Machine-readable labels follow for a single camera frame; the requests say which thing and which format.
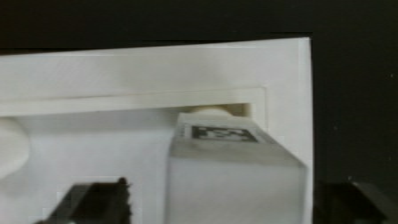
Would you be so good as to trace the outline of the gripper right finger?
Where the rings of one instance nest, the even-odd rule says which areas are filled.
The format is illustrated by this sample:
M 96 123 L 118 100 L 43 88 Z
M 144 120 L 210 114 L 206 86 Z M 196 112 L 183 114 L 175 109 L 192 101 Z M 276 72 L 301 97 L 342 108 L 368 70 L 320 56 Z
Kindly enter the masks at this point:
M 374 184 L 317 184 L 315 224 L 398 224 L 398 205 Z

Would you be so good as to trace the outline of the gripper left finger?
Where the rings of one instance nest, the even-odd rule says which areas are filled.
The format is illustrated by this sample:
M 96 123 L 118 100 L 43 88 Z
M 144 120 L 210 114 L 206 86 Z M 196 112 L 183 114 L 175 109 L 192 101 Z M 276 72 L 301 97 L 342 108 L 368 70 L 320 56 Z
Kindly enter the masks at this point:
M 48 218 L 34 224 L 132 224 L 130 184 L 116 182 L 77 184 L 64 195 Z

